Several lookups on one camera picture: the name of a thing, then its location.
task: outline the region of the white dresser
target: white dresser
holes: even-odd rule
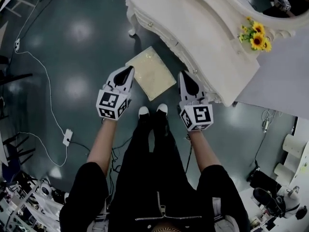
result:
[[[204,83],[210,101],[230,106],[259,68],[256,54],[246,52],[237,39],[245,18],[226,9],[227,2],[126,0],[126,5],[129,34],[140,24],[159,35]]]

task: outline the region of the mirror frame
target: mirror frame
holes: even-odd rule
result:
[[[227,0],[243,16],[250,16],[252,19],[262,23],[264,26],[278,30],[295,30],[309,24],[309,10],[302,15],[291,18],[274,18],[254,10],[248,9],[239,0]]]

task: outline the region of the glossy floor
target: glossy floor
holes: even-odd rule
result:
[[[53,111],[60,126],[63,130],[69,128],[73,131],[73,141],[90,148],[101,126],[95,107],[98,90],[113,70],[124,66],[151,45],[175,78],[185,67],[156,35],[139,29],[138,36],[129,37],[125,0],[53,0],[28,30],[35,16],[49,1],[39,3],[21,32],[20,52],[31,52],[46,66],[51,79]],[[2,55],[11,55],[14,41],[31,8],[20,5],[17,11],[22,18],[4,11],[0,19],[0,26],[9,21],[0,50]],[[10,117],[0,121],[2,134],[28,131],[38,135],[51,158],[61,164],[66,151],[61,131],[50,112],[49,86],[44,68],[29,54],[14,54],[9,72],[33,73],[33,76],[4,86],[6,112]],[[121,145],[131,136],[140,106],[147,105],[155,110],[164,102],[169,106],[171,131],[186,166],[190,145],[177,114],[176,106],[180,99],[177,86],[149,102],[141,87],[134,82],[132,99],[130,107],[119,120],[114,146]],[[253,169],[251,164],[264,136],[261,128],[264,108],[239,103],[235,108],[214,104],[213,110],[215,123],[204,134],[237,188],[243,190],[248,186],[245,179]],[[258,155],[265,173],[271,174],[280,159],[282,141],[293,123],[293,116],[276,115]],[[53,185],[69,191],[78,168],[86,161],[87,150],[71,144],[67,163],[59,168],[48,159],[40,141],[31,136],[24,148],[34,146],[36,152],[23,165],[25,171],[38,178],[48,174]],[[121,164],[125,149],[119,150],[116,164]],[[199,171],[194,155],[187,176],[196,187]],[[113,173],[112,177],[115,180],[117,175]]]

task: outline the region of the zipper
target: zipper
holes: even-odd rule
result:
[[[160,220],[163,218],[170,218],[170,219],[178,219],[178,220],[184,220],[184,219],[194,219],[194,218],[202,218],[202,216],[191,216],[191,217],[169,217],[166,216],[166,206],[165,205],[161,205],[161,201],[160,201],[160,193],[157,191],[157,200],[158,200],[158,207],[159,210],[161,212],[161,217],[141,217],[141,218],[136,218],[135,221],[142,221],[142,220]]]

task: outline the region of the black and white marker cube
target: black and white marker cube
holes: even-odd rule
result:
[[[180,112],[188,131],[205,130],[213,124],[212,105],[186,105]]]
[[[118,120],[128,107],[129,95],[100,90],[97,110],[100,117]]]

